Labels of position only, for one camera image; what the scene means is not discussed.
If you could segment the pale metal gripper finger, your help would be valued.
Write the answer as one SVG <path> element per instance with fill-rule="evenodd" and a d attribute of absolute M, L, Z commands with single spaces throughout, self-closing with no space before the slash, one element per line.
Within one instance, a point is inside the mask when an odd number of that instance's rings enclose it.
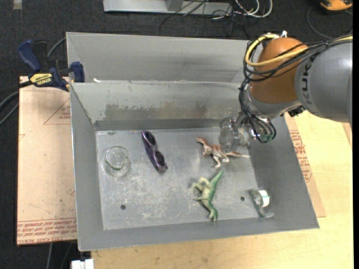
<path fill-rule="evenodd" d="M 220 145 L 225 152 L 235 151 L 239 147 L 239 136 L 237 134 L 220 136 Z"/>
<path fill-rule="evenodd" d="M 220 134 L 227 135 L 232 132 L 234 135 L 237 133 L 236 119 L 234 117 L 225 117 L 219 123 Z"/>

